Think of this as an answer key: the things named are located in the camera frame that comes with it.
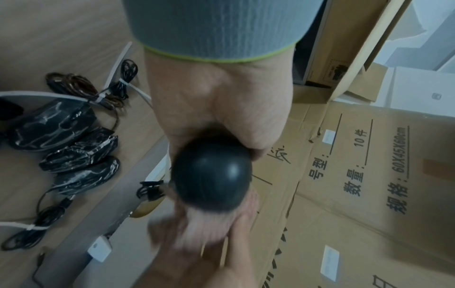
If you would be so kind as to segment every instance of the black knob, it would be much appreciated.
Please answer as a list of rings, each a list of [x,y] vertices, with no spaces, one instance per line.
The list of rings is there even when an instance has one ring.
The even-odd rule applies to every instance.
[[[244,199],[253,166],[248,149],[230,136],[199,138],[175,158],[171,185],[184,203],[228,212]]]

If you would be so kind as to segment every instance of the white label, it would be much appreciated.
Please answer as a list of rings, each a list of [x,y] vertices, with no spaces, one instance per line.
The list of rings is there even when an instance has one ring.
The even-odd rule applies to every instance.
[[[324,256],[322,256],[321,274],[335,282],[337,280],[339,260],[340,252],[326,245]]]
[[[336,134],[337,133],[335,131],[327,129],[326,132],[324,133],[324,138],[322,138],[322,142],[332,145],[333,140],[335,140]]]

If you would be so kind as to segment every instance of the sleeve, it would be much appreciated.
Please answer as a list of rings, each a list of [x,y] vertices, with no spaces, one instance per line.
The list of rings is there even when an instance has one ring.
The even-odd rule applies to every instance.
[[[133,36],[170,57],[248,62],[296,44],[323,0],[123,0]]]

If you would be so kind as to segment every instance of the hand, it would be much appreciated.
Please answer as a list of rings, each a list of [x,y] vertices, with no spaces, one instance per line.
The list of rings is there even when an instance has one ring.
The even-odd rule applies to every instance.
[[[160,249],[135,288],[256,288],[250,256],[249,231],[254,215],[241,215],[229,233],[225,266],[220,268],[223,243],[199,252]]]
[[[263,155],[281,135],[291,108],[293,51],[249,63],[212,64],[146,50],[152,104],[171,159],[208,130],[232,133],[253,159]]]

